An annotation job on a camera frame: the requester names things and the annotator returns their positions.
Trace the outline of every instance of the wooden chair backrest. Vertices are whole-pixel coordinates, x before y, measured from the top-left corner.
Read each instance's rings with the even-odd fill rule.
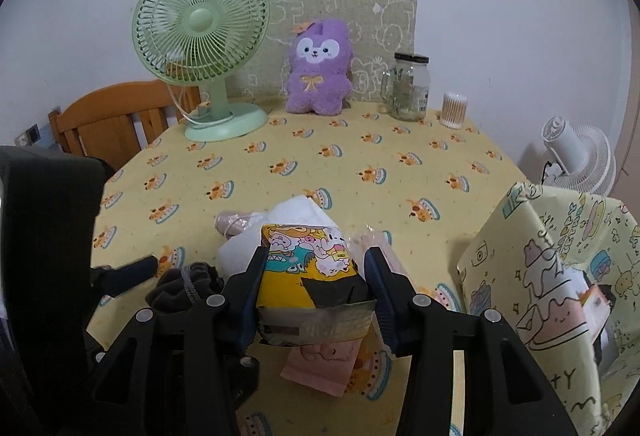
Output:
[[[199,103],[198,88],[188,87],[181,106],[191,112]],[[166,107],[182,118],[161,80],[119,83],[82,96],[65,112],[50,112],[49,123],[63,151],[101,158],[118,170],[141,149],[131,115],[138,113],[151,143],[167,129]]]

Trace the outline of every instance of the fan base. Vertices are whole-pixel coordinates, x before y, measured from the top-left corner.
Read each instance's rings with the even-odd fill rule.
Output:
[[[267,113],[253,103],[229,104],[234,117],[222,123],[188,123],[184,135],[191,141],[223,141],[244,136],[267,123]]]

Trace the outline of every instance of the table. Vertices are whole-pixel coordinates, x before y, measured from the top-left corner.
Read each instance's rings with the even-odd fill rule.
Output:
[[[343,232],[386,231],[416,287],[453,309],[462,297],[456,264],[511,185],[524,175],[470,122],[441,126],[434,111],[402,123],[371,102],[337,117],[291,115],[271,102],[268,124],[223,143],[192,143],[166,130],[105,186],[92,265],[118,266],[152,253],[161,271],[215,265],[222,210],[267,210],[290,197],[314,199]],[[108,346],[145,307],[154,279],[104,299],[89,332]],[[393,359],[370,333],[341,399],[281,378],[287,348],[254,344],[260,387],[238,412],[245,435],[395,433],[409,358]],[[463,355],[455,355],[450,434],[462,432]]]

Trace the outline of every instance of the glass jar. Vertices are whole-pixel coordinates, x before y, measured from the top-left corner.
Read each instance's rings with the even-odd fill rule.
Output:
[[[380,96],[393,118],[418,121],[427,111],[429,58],[408,53],[396,53],[394,58],[396,65],[382,74]]]

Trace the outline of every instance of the stuffed animal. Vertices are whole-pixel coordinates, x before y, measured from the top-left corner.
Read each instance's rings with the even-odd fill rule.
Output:
[[[344,21],[316,21],[298,35],[289,51],[287,111],[340,114],[342,100],[352,89],[347,78],[352,55]]]

